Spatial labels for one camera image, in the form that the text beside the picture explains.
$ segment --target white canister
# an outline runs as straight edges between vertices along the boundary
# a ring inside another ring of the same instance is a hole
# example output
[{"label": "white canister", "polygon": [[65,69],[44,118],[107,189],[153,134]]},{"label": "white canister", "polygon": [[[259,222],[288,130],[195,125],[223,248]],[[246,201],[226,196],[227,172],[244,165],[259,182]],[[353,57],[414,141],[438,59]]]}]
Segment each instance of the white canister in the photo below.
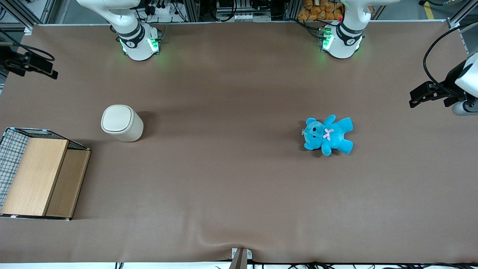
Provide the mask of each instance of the white canister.
[{"label": "white canister", "polygon": [[127,105],[109,106],[101,117],[101,129],[123,142],[138,140],[143,127],[143,120]]}]

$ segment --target container lid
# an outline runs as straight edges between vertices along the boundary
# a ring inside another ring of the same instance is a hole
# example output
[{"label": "container lid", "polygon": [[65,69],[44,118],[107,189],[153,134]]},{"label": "container lid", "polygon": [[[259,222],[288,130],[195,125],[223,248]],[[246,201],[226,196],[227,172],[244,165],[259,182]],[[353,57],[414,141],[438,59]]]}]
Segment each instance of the container lid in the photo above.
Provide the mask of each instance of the container lid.
[{"label": "container lid", "polygon": [[133,115],[127,105],[112,105],[103,112],[101,128],[107,132],[127,131],[133,125]]}]

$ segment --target teddy bear leg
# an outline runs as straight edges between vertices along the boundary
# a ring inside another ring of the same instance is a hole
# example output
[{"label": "teddy bear leg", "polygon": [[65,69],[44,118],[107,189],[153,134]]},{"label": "teddy bear leg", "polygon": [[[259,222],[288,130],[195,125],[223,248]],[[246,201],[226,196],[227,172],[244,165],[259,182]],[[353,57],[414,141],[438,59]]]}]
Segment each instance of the teddy bear leg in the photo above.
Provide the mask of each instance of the teddy bear leg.
[{"label": "teddy bear leg", "polygon": [[352,141],[344,139],[342,142],[340,142],[340,144],[338,144],[337,149],[345,154],[349,154],[353,146],[354,143]]},{"label": "teddy bear leg", "polygon": [[344,133],[350,132],[354,129],[354,125],[352,124],[352,120],[350,118],[345,118],[337,122],[338,126],[342,128]]}]

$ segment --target teddy bear ear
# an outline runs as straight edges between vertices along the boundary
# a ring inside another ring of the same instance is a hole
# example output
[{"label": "teddy bear ear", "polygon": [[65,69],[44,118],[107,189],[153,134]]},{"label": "teddy bear ear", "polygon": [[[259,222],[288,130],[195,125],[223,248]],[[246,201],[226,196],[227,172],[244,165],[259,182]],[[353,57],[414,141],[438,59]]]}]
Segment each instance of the teddy bear ear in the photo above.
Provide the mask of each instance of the teddy bear ear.
[{"label": "teddy bear ear", "polygon": [[304,147],[308,150],[313,150],[313,148],[307,143],[304,144]]},{"label": "teddy bear ear", "polygon": [[306,121],[305,121],[305,124],[311,124],[313,122],[316,122],[317,120],[315,118],[308,118]]}]

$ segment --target yellow floor marking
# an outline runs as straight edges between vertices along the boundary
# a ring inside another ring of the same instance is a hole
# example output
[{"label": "yellow floor marking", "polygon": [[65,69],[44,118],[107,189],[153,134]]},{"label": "yellow floor marking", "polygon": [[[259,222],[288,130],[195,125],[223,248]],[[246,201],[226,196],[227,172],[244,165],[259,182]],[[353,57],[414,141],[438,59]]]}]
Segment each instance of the yellow floor marking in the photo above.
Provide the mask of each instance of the yellow floor marking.
[{"label": "yellow floor marking", "polygon": [[433,16],[432,9],[430,8],[430,3],[425,2],[425,5],[423,5],[423,8],[425,8],[426,17],[429,20],[434,20],[435,17]]}]

